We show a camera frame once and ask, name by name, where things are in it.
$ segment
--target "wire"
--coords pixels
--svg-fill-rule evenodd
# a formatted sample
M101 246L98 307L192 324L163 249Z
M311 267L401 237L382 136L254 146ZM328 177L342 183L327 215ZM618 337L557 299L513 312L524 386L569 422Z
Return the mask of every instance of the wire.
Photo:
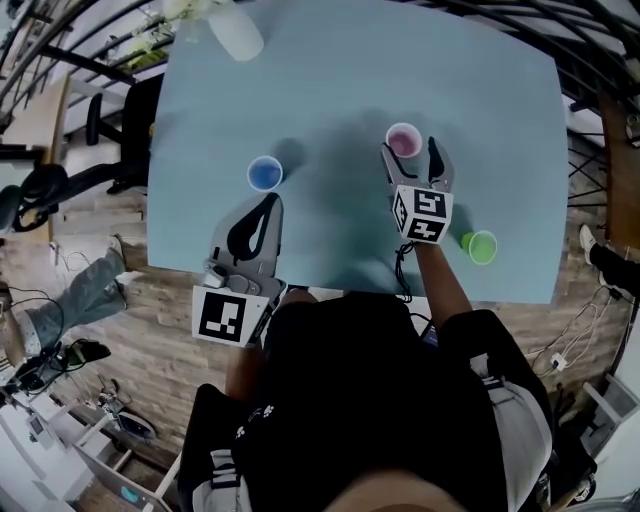
M400 249L396 251L396 279L400 286L402 287L402 301L405 304L409 304L413 300L413 296L411 295L411 288L409 287L409 283L407 283L406 278L404 277L404 273L402 272L402 262L404 261L404 257L413 251L413 247L415 242L409 242L407 244L402 244Z
M540 359L540 357L542 356L542 354L544 354L547 350L549 350L550 348L554 347L555 345L557 345L563 338L563 336L567 333L567 331L571 328L571 326L573 325L573 323L578 320L588 309L593 308L594 309L594 313L593 313L593 319L591 320L591 323L589 324L588 327L586 327L585 329L583 329L577 336L574 336L569 343L567 344L567 346L565 347L565 349L562 352L562 356L564 357L566 354L569 353L569 351L578 343L578 341L580 341L580 339L582 339L583 336L585 336L586 334L588 334L591 331L591 338L589 338L589 340L592 339L593 337L593 330L595 329L598 320L602 317L602 314L604 314L604 311L606 311L607 306L609 305L609 302L611 301L611 297L609 297L609 300L607 301L607 304L604 308L604 310L602 311L602 313L600 314L600 316L598 316L598 306L596 306L593 301L595 300L596 296L598 295L598 293L600 292L600 290L602 290L603 288L607 288L606 286L600 286L591 296L591 299L589 300L589 302L587 302L584 306L582 306L582 308L580 309L580 311L578 311L578 313L576 313L576 315L569 320L569 322L567 323L567 325L565 326L565 328L562 330L562 332L560 333L560 335L558 337L556 337L551 343L549 343L547 346L545 346L544 348L540 349L540 350L536 350L534 352L530 352L529 354L527 354L527 356L532 356L534 354L537 354L535 359L533 360L533 362L531 363L531 368L534 369L536 363L538 362L538 360ZM542 375L538 375L539 378L544 378L547 375L549 375L550 373L552 373L555 370L555 368L551 368L550 371L545 372Z
M570 363L567 363L565 368L571 368L574 364L576 364L578 359L580 359L583 355L587 353L587 351L589 350L589 347L591 346L593 335L595 334L596 328L598 327L598 322L600 322L600 319L604 316L605 312L607 311L607 308L609 307L609 304L611 304L611 297L609 297L609 299L607 300L607 303L605 304L604 309L602 310L602 313L600 313L600 316L596 318L593 324L593 329L591 330L591 335L589 336L589 341L587 341L587 345L584 347L582 352L580 352L580 354L576 356L576 358L573 361L571 361ZM564 357L565 360L567 358L567 355L569 354L569 351L576 345L576 343L577 341L573 343L571 346L567 346L567 348L565 348L564 352L562 353L562 357Z

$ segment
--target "light blue table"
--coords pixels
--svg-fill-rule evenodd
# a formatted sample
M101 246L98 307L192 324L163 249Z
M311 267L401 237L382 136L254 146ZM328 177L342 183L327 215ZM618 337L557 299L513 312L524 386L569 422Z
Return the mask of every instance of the light blue table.
M265 38L253 61L232 60L203 22L197 43L184 26L172 49L152 147L151 265L201 272L217 221L255 193L247 165L275 154L289 168L277 276L399 292L402 240L379 144L404 120L453 162L443 249L469 297L550 301L567 202L551 58L475 22L383 0L260 0L247 10ZM496 234L491 265L459 248L468 226ZM414 256L404 269L423 295Z

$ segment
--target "black cable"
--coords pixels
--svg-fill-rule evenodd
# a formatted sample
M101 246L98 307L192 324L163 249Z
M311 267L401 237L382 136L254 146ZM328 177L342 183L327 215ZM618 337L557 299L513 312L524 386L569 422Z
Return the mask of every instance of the black cable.
M413 246L415 242L409 242L406 244L402 244L400 249L396 251L396 279L400 286L402 287L402 301L405 304L409 304L413 300L413 296L411 295L411 288L409 287L409 283L404 277L404 273L402 272L402 262L404 261L404 257L413 251Z

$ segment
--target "chair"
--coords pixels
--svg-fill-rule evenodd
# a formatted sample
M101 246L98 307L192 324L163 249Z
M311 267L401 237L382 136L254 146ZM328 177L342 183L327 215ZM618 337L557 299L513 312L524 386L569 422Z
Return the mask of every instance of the chair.
M149 144L164 75L157 75L132 85L122 111L122 132L101 119L102 94L96 94L89 105L87 116L87 145L95 146L99 136L120 144L120 159L126 162L146 162L147 172L141 176L139 186L147 185Z

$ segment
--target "white sneaker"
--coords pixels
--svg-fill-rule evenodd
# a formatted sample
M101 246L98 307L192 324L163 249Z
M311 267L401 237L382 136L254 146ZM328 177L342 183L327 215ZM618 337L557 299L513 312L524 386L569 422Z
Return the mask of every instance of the white sneaker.
M589 226L583 224L580 227L580 246L584 249L584 259L587 262L587 265L592 265L589 253L596 243L596 239L591 233Z

